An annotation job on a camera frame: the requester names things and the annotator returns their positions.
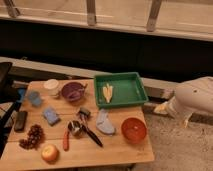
black wall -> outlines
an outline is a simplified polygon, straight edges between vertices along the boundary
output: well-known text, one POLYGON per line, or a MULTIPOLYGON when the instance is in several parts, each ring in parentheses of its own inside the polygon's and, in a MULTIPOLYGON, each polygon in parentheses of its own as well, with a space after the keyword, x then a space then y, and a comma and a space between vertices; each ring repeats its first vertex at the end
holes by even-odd
POLYGON ((0 56, 170 81, 213 76, 213 42, 7 20, 0 56))

black handle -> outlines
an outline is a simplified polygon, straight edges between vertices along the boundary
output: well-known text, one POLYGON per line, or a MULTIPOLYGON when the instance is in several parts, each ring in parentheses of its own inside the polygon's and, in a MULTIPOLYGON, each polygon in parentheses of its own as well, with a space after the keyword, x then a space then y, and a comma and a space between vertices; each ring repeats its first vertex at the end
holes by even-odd
POLYGON ((100 141, 100 139, 97 137, 97 135, 95 135, 94 132, 92 132, 89 128, 86 128, 85 125, 82 125, 82 129, 87 133, 87 135, 89 135, 89 137, 95 141, 96 144, 98 144, 100 147, 103 147, 102 142, 100 141))

white cup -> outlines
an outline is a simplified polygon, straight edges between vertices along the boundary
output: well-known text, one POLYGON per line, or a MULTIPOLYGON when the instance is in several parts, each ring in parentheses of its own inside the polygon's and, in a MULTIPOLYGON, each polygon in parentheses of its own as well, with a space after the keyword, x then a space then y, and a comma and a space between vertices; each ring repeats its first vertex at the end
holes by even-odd
POLYGON ((56 79, 49 79, 44 82, 44 88, 48 91, 49 95, 53 98, 59 97, 59 81, 56 79))

green plastic tray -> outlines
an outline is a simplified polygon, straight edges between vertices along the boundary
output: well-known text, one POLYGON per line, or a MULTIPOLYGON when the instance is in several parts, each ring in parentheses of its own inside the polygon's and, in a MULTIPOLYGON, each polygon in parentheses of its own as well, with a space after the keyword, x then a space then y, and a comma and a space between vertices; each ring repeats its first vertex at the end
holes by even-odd
POLYGON ((116 108, 142 105, 148 101, 142 81, 137 72, 96 75, 94 77, 95 98, 99 108, 116 108), (113 96, 107 103, 103 96, 103 86, 113 86, 113 96))

purple bowl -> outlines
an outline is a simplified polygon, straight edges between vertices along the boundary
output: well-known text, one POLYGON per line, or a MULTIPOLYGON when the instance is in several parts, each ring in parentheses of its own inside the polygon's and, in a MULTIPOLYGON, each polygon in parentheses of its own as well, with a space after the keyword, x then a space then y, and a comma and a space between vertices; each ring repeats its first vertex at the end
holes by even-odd
POLYGON ((78 82, 70 82, 64 85, 61 94, 67 101, 74 102, 84 96, 86 86, 78 82))

